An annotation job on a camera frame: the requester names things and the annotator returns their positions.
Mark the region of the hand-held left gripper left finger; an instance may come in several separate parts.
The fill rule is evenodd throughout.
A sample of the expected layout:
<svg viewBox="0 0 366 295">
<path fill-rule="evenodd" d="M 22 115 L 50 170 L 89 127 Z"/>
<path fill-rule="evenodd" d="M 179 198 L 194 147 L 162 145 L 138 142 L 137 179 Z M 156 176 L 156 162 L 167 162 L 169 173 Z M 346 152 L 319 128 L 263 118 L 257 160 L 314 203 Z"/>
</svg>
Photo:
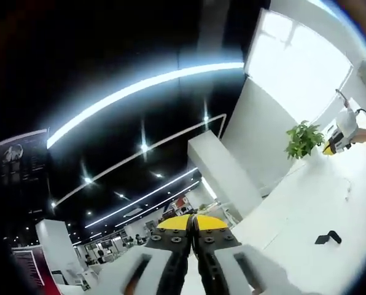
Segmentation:
<svg viewBox="0 0 366 295">
<path fill-rule="evenodd" d="M 192 215 L 163 221 L 147 243 L 101 272 L 100 294 L 180 294 L 188 269 Z"/>
</svg>

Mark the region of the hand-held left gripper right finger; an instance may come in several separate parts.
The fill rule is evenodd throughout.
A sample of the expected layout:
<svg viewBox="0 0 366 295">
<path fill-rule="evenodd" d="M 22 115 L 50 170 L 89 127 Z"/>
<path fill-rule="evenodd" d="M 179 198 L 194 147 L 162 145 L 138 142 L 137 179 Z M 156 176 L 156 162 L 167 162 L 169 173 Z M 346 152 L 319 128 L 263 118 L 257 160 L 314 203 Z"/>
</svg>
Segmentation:
<svg viewBox="0 0 366 295">
<path fill-rule="evenodd" d="M 293 294 L 286 271 L 242 244 L 220 219 L 196 215 L 192 246 L 206 294 Z"/>
</svg>

